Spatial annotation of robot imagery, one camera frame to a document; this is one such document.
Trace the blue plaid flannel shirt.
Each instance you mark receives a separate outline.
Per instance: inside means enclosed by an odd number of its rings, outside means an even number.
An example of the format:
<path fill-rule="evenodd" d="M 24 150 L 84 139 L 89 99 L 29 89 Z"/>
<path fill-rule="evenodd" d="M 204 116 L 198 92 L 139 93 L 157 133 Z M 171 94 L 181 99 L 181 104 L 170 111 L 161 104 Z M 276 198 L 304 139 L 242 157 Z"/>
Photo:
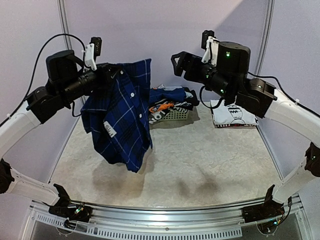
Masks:
<path fill-rule="evenodd" d="M 151 62 L 121 63 L 111 87 L 93 92 L 80 110 L 94 150 L 109 164 L 124 164 L 134 173 L 153 146 L 148 119 Z"/>

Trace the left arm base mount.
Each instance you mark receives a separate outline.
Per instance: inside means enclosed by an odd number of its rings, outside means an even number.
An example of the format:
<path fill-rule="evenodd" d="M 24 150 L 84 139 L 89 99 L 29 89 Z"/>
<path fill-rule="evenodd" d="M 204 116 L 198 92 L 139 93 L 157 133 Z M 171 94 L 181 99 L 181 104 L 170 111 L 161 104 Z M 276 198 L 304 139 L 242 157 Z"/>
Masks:
<path fill-rule="evenodd" d="M 61 185 L 54 183 L 53 186 L 58 192 L 58 201 L 49 207 L 48 212 L 70 221 L 88 223 L 92 216 L 93 208 L 86 206 L 83 202 L 72 203 L 66 190 Z"/>

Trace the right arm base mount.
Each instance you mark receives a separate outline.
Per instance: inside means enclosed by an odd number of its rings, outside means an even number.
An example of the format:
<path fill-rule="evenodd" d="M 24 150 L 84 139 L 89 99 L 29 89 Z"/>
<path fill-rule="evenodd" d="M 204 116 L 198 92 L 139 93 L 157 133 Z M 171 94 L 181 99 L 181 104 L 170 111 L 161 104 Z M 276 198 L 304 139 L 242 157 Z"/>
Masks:
<path fill-rule="evenodd" d="M 279 203 L 274 200 L 274 190 L 276 185 L 273 184 L 268 188 L 263 203 L 243 207 L 241 210 L 242 218 L 246 223 L 261 221 L 268 218 L 275 218 L 280 215 L 280 219 L 273 223 L 274 226 L 282 224 L 290 215 L 292 207 L 292 196 L 287 199 L 289 207 L 286 214 L 284 203 Z"/>

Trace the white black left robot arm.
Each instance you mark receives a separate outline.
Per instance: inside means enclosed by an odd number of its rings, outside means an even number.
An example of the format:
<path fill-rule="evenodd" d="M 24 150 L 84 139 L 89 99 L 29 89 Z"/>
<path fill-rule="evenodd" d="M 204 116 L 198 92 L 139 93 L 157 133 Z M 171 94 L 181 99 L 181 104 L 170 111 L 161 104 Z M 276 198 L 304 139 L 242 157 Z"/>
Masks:
<path fill-rule="evenodd" d="M 3 157 L 27 133 L 47 122 L 59 110 L 99 89 L 109 88 L 122 67 L 103 63 L 83 71 L 84 62 L 73 50 L 57 52 L 46 59 L 48 81 L 27 95 L 22 105 L 0 128 L 0 155 Z M 0 161 L 0 192 L 21 195 L 43 202 L 63 216 L 74 213 L 74 205 L 62 186 L 45 184 Z"/>

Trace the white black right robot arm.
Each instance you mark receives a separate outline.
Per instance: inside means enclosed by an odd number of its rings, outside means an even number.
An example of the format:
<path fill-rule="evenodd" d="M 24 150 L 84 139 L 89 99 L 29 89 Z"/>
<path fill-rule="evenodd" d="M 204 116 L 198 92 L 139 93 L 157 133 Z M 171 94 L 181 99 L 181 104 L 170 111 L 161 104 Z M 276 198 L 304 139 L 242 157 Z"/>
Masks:
<path fill-rule="evenodd" d="M 320 176 L 320 117 L 263 77 L 249 79 L 250 54 L 247 46 L 221 41 L 217 52 L 209 55 L 216 56 L 216 63 L 206 62 L 186 51 L 172 55 L 170 60 L 176 76 L 203 84 L 205 89 L 221 96 L 226 105 L 236 104 L 259 118 L 278 122 L 310 141 L 305 160 L 281 184 L 268 189 L 266 201 L 259 206 L 258 213 L 262 218 L 269 218 L 278 210 L 278 204 L 285 203 Z"/>

